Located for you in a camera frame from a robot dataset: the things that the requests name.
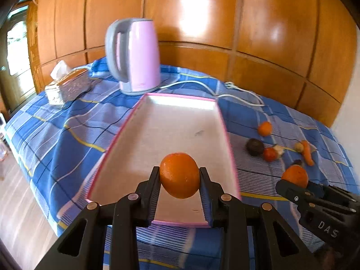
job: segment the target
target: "blue plaid bedsheet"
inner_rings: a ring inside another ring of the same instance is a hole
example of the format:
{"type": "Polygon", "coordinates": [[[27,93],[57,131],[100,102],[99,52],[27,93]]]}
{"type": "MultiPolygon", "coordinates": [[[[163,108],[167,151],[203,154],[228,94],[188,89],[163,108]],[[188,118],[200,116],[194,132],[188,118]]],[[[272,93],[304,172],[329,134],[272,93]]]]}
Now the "blue plaid bedsheet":
{"type": "MultiPolygon", "coordinates": [[[[44,92],[26,104],[5,127],[6,139],[23,169],[32,192],[55,233],[59,236],[86,206],[85,195],[114,135],[140,96],[126,96],[110,75],[106,58],[92,64],[92,89],[64,110],[48,104],[44,92]]],[[[206,74],[161,66],[163,85],[184,80],[205,83],[217,94],[231,93],[255,101],[244,92],[228,90],[206,74]]],[[[159,92],[212,97],[199,84],[184,83],[159,92]]],[[[316,147],[315,165],[306,167],[309,179],[360,193],[359,184],[343,147],[322,123],[262,97],[265,107],[251,107],[232,98],[218,100],[237,169],[242,200],[252,205],[269,202],[281,213],[312,251],[322,241],[298,224],[299,212],[293,203],[279,196],[275,184],[285,169],[301,156],[292,150],[297,141],[306,139],[316,147]],[[273,132],[260,137],[257,127],[270,121],[273,132]],[[266,145],[279,144],[285,150],[280,160],[268,163],[250,157],[244,150],[249,138],[266,145]]],[[[111,229],[108,229],[104,263],[108,263],[111,229]]],[[[137,229],[139,261],[142,269],[218,269],[221,232],[152,225],[137,229]]]]}

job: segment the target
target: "metal pin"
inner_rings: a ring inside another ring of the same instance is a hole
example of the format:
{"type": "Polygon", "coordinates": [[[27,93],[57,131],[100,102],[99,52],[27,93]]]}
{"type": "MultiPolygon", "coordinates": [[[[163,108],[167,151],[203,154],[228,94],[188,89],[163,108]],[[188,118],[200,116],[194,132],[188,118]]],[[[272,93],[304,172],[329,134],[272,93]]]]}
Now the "metal pin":
{"type": "Polygon", "coordinates": [[[231,200],[231,195],[229,195],[229,194],[222,194],[222,195],[221,195],[221,200],[223,200],[223,201],[230,201],[230,200],[231,200]]]}
{"type": "Polygon", "coordinates": [[[139,197],[139,195],[136,194],[136,193],[131,193],[131,194],[129,194],[129,195],[127,196],[127,198],[128,198],[130,201],[135,201],[135,200],[138,199],[138,197],[139,197]]]}
{"type": "Polygon", "coordinates": [[[261,205],[261,207],[266,211],[270,211],[272,209],[272,205],[270,203],[264,203],[261,205]]]}
{"type": "Polygon", "coordinates": [[[89,209],[89,210],[93,210],[95,209],[96,207],[98,206],[98,204],[96,202],[91,202],[89,203],[86,208],[89,209]]]}

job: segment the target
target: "kettle base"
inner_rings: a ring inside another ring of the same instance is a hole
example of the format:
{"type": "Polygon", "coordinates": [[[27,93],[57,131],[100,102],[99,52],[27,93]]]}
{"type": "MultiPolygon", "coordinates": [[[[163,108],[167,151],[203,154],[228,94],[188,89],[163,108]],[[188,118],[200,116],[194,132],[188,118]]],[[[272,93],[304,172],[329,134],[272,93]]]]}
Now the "kettle base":
{"type": "Polygon", "coordinates": [[[147,89],[147,90],[142,90],[142,91],[124,91],[120,88],[120,91],[125,95],[136,96],[136,95],[143,95],[145,93],[153,92],[155,90],[158,90],[159,87],[160,87],[160,85],[150,88],[150,89],[147,89]]]}

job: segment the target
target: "gray kettle handle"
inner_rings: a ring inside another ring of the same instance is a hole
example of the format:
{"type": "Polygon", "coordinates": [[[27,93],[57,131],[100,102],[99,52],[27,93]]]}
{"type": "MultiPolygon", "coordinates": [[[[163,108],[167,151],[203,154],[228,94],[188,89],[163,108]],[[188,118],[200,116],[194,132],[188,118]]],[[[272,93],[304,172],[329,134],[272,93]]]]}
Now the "gray kettle handle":
{"type": "Polygon", "coordinates": [[[129,81],[128,75],[128,43],[129,31],[133,19],[122,19],[114,21],[108,28],[105,35],[106,60],[111,75],[124,83],[129,81]],[[116,62],[117,35],[120,35],[120,69],[116,62]]]}

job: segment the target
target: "tray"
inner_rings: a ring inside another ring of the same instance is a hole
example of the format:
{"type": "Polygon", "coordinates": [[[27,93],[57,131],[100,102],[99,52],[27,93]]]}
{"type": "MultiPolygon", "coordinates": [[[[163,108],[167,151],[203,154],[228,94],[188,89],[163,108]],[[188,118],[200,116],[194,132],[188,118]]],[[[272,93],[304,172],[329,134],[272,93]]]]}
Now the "tray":
{"type": "MultiPolygon", "coordinates": [[[[239,198],[232,151],[220,109],[213,99],[145,94],[115,136],[87,195],[101,205],[117,202],[149,178],[169,153],[185,152],[212,181],[239,198]]],[[[177,199],[161,187],[153,223],[207,226],[199,191],[177,199]]]]}

